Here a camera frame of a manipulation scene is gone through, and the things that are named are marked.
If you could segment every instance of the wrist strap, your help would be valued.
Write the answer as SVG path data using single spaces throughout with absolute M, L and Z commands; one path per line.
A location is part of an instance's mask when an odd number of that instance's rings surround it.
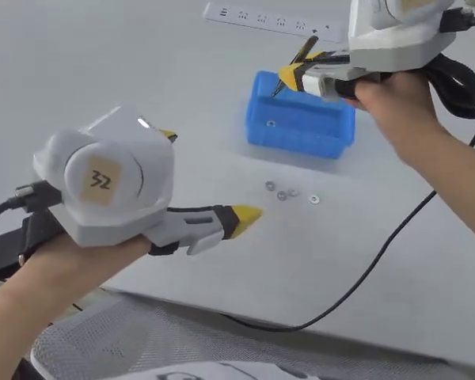
M 12 277 L 44 244 L 66 233 L 49 210 L 36 212 L 23 219 L 21 228 L 0 235 L 0 281 Z M 174 254 L 179 244 L 157 247 L 152 244 L 151 256 Z

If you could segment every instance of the sticker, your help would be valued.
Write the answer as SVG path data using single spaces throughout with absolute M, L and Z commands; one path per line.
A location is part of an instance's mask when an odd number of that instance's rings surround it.
M 120 181 L 121 164 L 102 156 L 91 156 L 79 199 L 108 206 Z
M 401 8 L 403 12 L 420 8 L 421 6 L 427 6 L 436 2 L 437 0 L 401 0 Z

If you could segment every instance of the mesh chair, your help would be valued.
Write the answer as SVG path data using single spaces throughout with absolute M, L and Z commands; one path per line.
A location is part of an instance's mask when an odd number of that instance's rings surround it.
M 252 331 L 216 313 L 125 294 L 56 322 L 32 350 L 36 369 L 56 380 L 113 378 L 206 361 L 274 363 L 335 380 L 469 380 L 439 360 L 304 332 Z

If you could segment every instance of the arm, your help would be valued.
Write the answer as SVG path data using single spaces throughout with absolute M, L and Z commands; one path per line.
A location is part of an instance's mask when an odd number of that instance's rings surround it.
M 37 336 L 73 302 L 145 255 L 144 237 L 111 248 L 82 249 L 55 239 L 0 288 L 0 380 L 10 380 Z
M 395 74 L 386 84 L 360 82 L 360 102 L 398 156 L 415 169 L 475 233 L 475 149 L 438 122 L 428 83 L 414 74 Z
M 475 233 L 475 149 L 449 135 L 410 158 L 412 167 Z

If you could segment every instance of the metal nut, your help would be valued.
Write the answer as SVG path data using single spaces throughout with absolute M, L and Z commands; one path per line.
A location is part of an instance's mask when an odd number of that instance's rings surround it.
M 279 200 L 284 201 L 284 200 L 288 199 L 288 194 L 287 194 L 287 192 L 278 192 L 278 194 L 276 194 L 276 197 Z
M 276 184 L 272 180 L 269 180 L 266 182 L 266 189 L 270 192 L 274 192 L 276 190 Z
M 310 196 L 309 201 L 311 204 L 319 204 L 320 198 L 318 196 Z
M 298 196 L 298 195 L 299 195 L 299 191 L 298 191 L 297 188 L 289 188 L 289 189 L 287 190 L 287 194 L 288 194 L 288 196 L 294 197 L 294 196 Z

